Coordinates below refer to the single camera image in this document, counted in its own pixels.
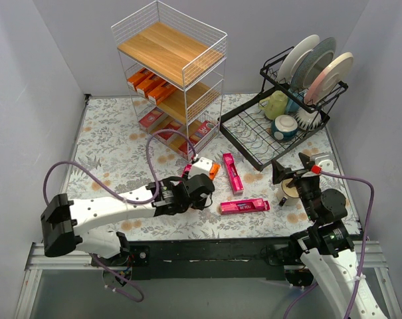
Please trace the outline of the orange toothpaste box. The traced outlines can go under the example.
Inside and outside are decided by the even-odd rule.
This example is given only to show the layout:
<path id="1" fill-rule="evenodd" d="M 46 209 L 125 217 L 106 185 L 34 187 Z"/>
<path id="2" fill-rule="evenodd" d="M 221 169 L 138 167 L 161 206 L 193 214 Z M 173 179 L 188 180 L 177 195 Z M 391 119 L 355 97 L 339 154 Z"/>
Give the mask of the orange toothpaste box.
<path id="1" fill-rule="evenodd" d="M 148 100 L 155 105 L 159 105 L 176 90 L 177 88 L 174 85 L 168 81 L 163 81 L 159 86 L 148 93 Z"/>
<path id="2" fill-rule="evenodd" d="M 150 76 L 152 72 L 146 68 L 141 68 L 139 71 L 131 75 L 127 78 L 127 83 L 129 88 L 136 91 L 137 85 L 142 83 L 148 76 Z"/>
<path id="3" fill-rule="evenodd" d="M 147 98 L 148 94 L 163 82 L 163 78 L 152 73 L 136 86 L 136 92 Z"/>
<path id="4" fill-rule="evenodd" d="M 217 164 L 217 163 L 213 163 L 213 164 L 212 164 L 211 169 L 210 169 L 210 171 L 209 171 L 209 178 L 210 178 L 211 180 L 214 180 L 214 178 L 216 177 L 216 175 L 217 175 L 218 172 L 219 172 L 220 167 L 221 167 L 221 166 L 220 166 L 219 164 Z"/>

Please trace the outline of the red 3D toothpaste box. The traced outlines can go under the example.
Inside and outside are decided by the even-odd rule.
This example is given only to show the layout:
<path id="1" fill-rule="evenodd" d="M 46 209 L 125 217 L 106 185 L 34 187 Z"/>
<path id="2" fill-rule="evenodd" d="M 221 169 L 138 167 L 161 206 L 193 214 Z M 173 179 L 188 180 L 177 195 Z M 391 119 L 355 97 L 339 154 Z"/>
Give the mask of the red 3D toothpaste box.
<path id="1" fill-rule="evenodd" d="M 167 118 L 167 114 L 158 107 L 153 108 L 143 118 L 138 121 L 141 130 L 150 133 L 163 120 Z"/>
<path id="2" fill-rule="evenodd" d="M 196 144 L 198 144 L 214 127 L 215 127 L 215 124 L 209 120 L 205 120 L 201 124 L 196 124 L 195 132 L 190 134 L 190 136 L 189 136 L 191 143 L 194 146 Z M 179 150 L 180 155 L 187 156 L 189 147 L 188 147 L 186 140 L 184 140 L 184 142 L 179 146 L 178 150 Z"/>

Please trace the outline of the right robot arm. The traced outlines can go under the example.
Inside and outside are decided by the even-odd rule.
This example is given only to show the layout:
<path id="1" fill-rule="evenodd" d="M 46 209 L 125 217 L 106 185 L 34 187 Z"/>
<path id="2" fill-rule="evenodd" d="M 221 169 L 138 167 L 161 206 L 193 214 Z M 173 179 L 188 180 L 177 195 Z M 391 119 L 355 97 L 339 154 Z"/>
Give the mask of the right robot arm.
<path id="1" fill-rule="evenodd" d="M 346 197 L 337 189 L 321 190 L 324 166 L 301 153 L 303 167 L 292 170 L 272 161 L 272 182 L 295 187 L 308 219 L 313 223 L 290 236 L 287 247 L 273 254 L 285 265 L 303 264 L 313 275 L 336 318 L 384 318 L 363 275 L 365 247 L 357 255 L 343 219 Z"/>

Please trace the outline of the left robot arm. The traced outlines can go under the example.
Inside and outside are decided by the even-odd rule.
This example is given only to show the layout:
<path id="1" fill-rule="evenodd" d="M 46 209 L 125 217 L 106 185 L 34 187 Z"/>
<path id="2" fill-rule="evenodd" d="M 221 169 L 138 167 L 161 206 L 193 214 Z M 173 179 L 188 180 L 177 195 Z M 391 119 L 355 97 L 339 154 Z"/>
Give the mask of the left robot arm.
<path id="1" fill-rule="evenodd" d="M 124 265 L 130 256 L 125 235 L 108 232 L 104 226 L 208 207 L 219 168 L 213 160 L 198 157 L 183 176 L 151 182 L 127 193 L 94 199 L 69 199 L 65 193 L 54 196 L 41 215 L 45 256 L 82 251 Z"/>

